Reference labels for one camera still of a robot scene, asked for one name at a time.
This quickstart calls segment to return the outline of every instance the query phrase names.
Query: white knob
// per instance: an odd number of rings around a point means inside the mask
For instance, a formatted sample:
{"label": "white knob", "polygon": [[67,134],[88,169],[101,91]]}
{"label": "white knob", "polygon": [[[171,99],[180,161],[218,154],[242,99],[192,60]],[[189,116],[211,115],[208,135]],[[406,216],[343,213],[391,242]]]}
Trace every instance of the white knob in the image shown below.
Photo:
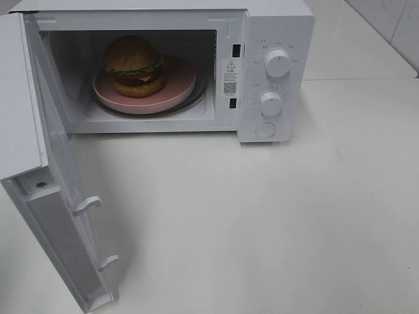
{"label": "white knob", "polygon": [[264,57],[264,68],[271,77],[282,77],[291,67],[291,56],[282,49],[275,49]]}
{"label": "white knob", "polygon": [[282,97],[276,92],[264,93],[260,100],[261,112],[265,116],[276,116],[280,114],[283,108]]}

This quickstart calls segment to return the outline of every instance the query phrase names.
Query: microwave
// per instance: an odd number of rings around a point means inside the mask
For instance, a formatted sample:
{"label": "microwave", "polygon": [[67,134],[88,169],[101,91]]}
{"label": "microwave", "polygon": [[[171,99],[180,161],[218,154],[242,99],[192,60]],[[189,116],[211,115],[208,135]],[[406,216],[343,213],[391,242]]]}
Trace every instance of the microwave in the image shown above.
{"label": "microwave", "polygon": [[[236,131],[287,141],[314,17],[303,0],[23,0],[0,16],[0,180],[84,312],[113,300],[69,146],[73,133]],[[196,71],[172,110],[103,106],[92,81],[105,47],[138,35]]]}

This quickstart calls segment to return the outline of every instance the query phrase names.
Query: microwave door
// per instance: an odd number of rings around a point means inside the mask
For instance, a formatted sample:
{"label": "microwave door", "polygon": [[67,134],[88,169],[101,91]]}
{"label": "microwave door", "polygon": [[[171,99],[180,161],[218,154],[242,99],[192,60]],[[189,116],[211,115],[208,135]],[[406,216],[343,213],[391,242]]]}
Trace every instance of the microwave door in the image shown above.
{"label": "microwave door", "polygon": [[36,21],[0,16],[0,180],[84,312],[112,301]]}

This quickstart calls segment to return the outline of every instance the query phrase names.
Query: plate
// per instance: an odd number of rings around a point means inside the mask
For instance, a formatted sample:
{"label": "plate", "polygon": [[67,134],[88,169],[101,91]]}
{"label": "plate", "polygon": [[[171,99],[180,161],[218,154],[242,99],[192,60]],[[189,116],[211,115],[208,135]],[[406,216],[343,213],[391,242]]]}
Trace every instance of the plate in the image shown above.
{"label": "plate", "polygon": [[104,69],[93,79],[93,89],[103,105],[122,113],[152,114],[171,109],[186,100],[196,82],[195,68],[187,61],[164,56],[167,63],[167,83],[157,93],[134,98],[120,95],[113,86],[113,78]]}

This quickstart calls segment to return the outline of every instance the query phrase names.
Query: hamburger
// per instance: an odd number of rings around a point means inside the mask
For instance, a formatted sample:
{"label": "hamburger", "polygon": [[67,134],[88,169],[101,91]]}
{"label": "hamburger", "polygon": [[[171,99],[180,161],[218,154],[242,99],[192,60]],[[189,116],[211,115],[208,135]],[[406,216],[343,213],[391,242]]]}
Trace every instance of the hamburger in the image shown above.
{"label": "hamburger", "polygon": [[166,83],[163,55],[142,37],[123,36],[114,40],[105,49],[103,62],[121,95],[147,97]]}

